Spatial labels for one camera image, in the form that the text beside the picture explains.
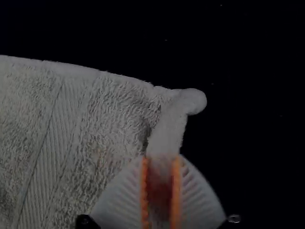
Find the orange stripe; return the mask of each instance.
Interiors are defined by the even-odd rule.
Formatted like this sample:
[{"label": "orange stripe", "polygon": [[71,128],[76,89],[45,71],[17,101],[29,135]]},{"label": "orange stripe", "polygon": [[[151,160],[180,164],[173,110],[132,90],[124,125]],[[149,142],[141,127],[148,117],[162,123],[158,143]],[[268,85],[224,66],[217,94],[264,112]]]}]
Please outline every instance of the orange stripe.
[{"label": "orange stripe", "polygon": [[141,217],[143,229],[149,229],[148,222],[148,200],[147,200],[147,172],[148,172],[148,159],[143,158],[142,172],[141,172]]},{"label": "orange stripe", "polygon": [[180,158],[179,156],[172,163],[172,202],[171,202],[171,229],[180,228]]}]

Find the white towel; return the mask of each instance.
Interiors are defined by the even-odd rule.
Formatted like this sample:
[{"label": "white towel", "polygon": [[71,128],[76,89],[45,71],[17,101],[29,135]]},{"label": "white towel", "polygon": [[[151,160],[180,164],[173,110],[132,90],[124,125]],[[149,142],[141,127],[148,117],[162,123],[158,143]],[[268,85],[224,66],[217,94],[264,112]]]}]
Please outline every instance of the white towel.
[{"label": "white towel", "polygon": [[174,132],[182,138],[186,114],[206,104],[199,91],[0,56],[0,229],[66,229],[90,213],[176,100],[183,102]]}]

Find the towel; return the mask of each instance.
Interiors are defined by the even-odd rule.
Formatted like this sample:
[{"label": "towel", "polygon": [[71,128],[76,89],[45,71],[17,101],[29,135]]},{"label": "towel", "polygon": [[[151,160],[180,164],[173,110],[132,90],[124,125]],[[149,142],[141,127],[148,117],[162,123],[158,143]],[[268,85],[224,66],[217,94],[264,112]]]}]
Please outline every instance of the towel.
[{"label": "towel", "polygon": [[[0,56],[0,229],[72,227],[145,153],[159,122],[171,120],[182,138],[187,114],[204,108],[203,97],[77,65]],[[171,118],[166,112],[177,101]],[[158,137],[151,141],[162,150]]]}]

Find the ribbed plastic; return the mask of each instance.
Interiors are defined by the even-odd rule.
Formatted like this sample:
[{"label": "ribbed plastic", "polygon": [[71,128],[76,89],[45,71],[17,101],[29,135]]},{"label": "ribbed plastic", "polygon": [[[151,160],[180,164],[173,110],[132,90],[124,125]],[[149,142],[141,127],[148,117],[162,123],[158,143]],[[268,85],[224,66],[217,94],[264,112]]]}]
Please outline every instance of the ribbed plastic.
[{"label": "ribbed plastic", "polygon": [[173,162],[172,171],[171,229],[218,228],[226,219],[225,213],[203,175],[183,156]]},{"label": "ribbed plastic", "polygon": [[101,228],[148,229],[147,159],[140,156],[123,169],[102,193],[91,217]]}]

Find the black background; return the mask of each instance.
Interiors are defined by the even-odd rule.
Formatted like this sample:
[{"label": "black background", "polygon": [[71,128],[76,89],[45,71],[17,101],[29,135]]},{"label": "black background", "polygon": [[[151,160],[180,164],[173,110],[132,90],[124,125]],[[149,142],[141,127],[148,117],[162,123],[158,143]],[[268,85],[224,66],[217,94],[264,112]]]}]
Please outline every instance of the black background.
[{"label": "black background", "polygon": [[287,171],[295,163],[296,81],[304,76],[304,5],[0,6],[0,54],[204,91],[208,106],[189,118],[182,153],[209,180],[226,213],[241,215],[241,223],[225,226],[291,223],[285,192],[295,181]]}]

